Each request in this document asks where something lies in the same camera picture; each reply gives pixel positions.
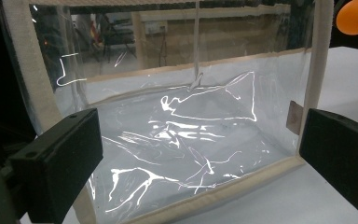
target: clear plastic sheet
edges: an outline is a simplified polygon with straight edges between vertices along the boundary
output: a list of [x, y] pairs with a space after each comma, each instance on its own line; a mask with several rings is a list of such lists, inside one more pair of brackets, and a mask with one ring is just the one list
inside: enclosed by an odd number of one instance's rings
[[88, 188], [118, 223], [296, 153], [285, 127], [310, 65], [313, 1], [31, 5], [62, 114], [97, 107]]

